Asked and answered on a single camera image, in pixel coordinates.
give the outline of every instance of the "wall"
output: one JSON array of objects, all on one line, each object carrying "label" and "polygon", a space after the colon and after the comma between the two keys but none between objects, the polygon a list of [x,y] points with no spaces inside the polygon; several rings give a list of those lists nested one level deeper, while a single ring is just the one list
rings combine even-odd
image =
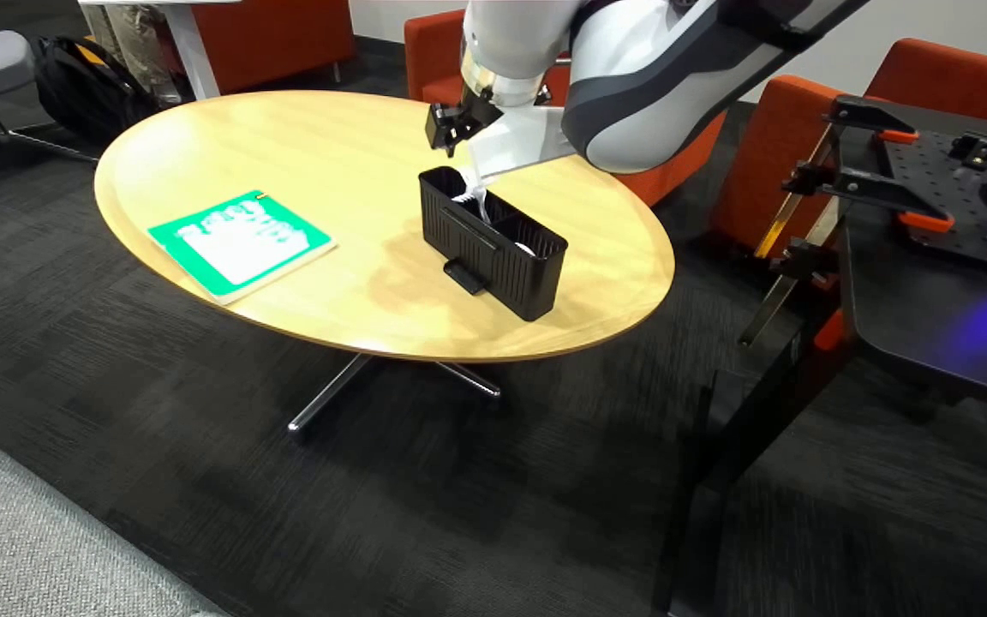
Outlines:
[{"label": "wall", "polygon": [[[411,14],[437,14],[463,4],[468,0],[349,0],[356,36],[382,41],[400,41],[400,24]],[[857,93],[900,37],[934,37],[987,53],[987,0],[871,0],[781,73]]]}]

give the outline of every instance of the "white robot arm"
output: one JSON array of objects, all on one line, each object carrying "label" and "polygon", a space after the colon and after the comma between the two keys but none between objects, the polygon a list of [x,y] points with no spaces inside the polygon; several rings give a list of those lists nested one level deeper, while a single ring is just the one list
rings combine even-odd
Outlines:
[{"label": "white robot arm", "polygon": [[[479,180],[584,155],[645,172],[869,0],[471,0],[461,108]],[[543,76],[571,53],[571,103]]]}]

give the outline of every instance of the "wooden tabletop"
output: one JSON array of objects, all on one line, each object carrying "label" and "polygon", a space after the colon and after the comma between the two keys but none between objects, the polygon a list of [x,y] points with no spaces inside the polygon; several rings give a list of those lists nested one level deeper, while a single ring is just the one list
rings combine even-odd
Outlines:
[{"label": "wooden tabletop", "polygon": [[[430,151],[424,103],[364,93],[247,93],[165,110],[96,168],[115,238],[183,291],[267,328],[372,357],[500,365],[604,342],[660,310],[675,277],[655,214],[581,159],[492,189],[571,240],[556,310],[520,324],[443,276],[423,240],[419,174],[468,168]],[[149,238],[156,223],[260,189],[335,238],[335,252],[215,303]]]}]

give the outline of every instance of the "black box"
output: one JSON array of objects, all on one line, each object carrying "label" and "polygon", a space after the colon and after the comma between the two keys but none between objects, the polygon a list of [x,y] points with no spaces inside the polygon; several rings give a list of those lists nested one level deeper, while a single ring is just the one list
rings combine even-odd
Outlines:
[{"label": "black box", "polygon": [[419,183],[423,238],[451,259],[451,277],[475,296],[492,291],[528,324],[556,307],[566,238],[495,193],[486,193],[486,214],[476,200],[461,200],[468,183],[455,168],[430,168]]}]

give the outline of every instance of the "orange chair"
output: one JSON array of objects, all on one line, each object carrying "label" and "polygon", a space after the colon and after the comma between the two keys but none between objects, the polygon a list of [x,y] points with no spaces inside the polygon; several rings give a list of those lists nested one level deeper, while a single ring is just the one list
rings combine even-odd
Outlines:
[{"label": "orange chair", "polygon": [[[721,238],[749,252],[761,243],[781,203],[781,183],[814,155],[836,95],[800,76],[767,84],[710,216]],[[906,37],[885,56],[865,95],[987,117],[987,56]],[[807,238],[822,205],[828,197],[807,200],[772,254]]]},{"label": "orange chair", "polygon": [[[424,103],[461,103],[463,78],[461,78],[461,56],[463,56],[463,11],[411,19],[406,24],[406,85],[411,101]],[[544,76],[552,103],[566,103],[571,95],[571,67],[556,67]],[[660,205],[668,193],[685,185],[713,155],[718,136],[723,135],[723,112],[710,121],[710,127],[678,151],[668,164],[640,172],[640,174],[616,174],[640,203]]]},{"label": "orange chair", "polygon": [[349,0],[239,0],[192,8],[221,93],[255,91],[356,56]]}]

